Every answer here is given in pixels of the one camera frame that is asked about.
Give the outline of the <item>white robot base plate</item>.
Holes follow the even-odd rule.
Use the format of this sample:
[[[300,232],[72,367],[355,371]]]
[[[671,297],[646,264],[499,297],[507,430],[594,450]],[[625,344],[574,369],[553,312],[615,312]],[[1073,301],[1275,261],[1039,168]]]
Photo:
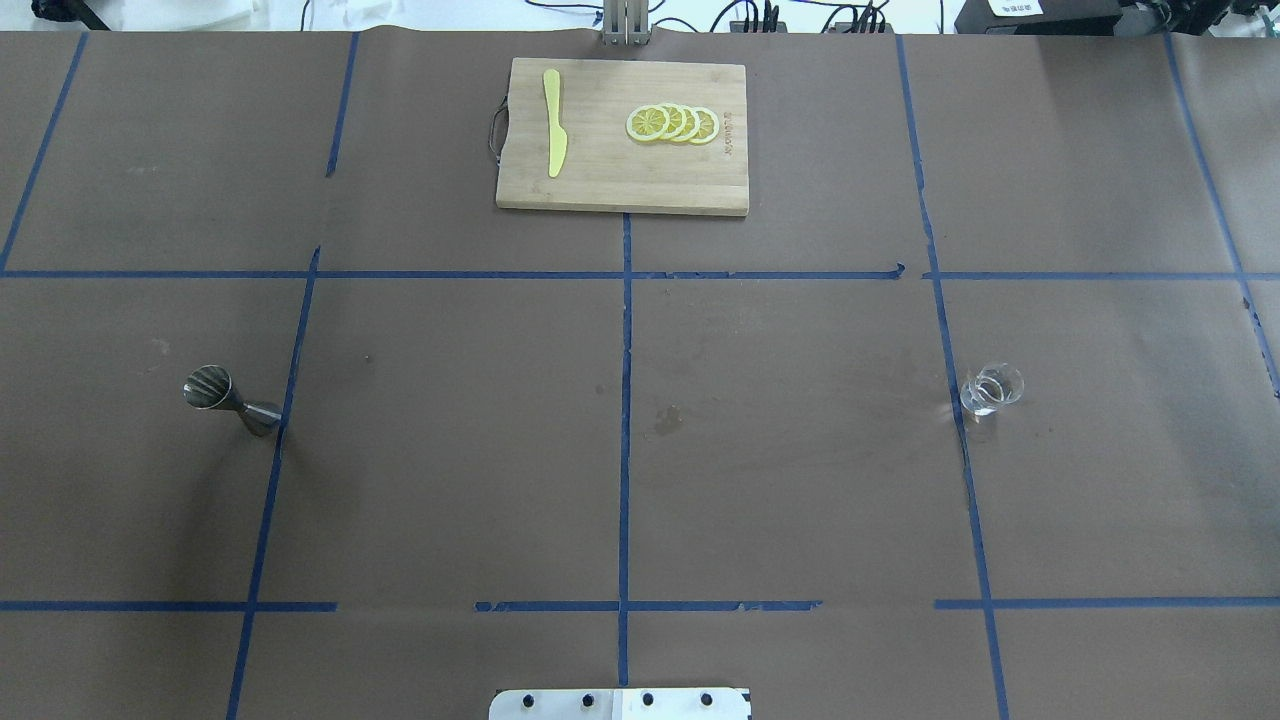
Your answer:
[[[492,700],[489,719],[751,719],[748,689],[652,687],[511,689]]]

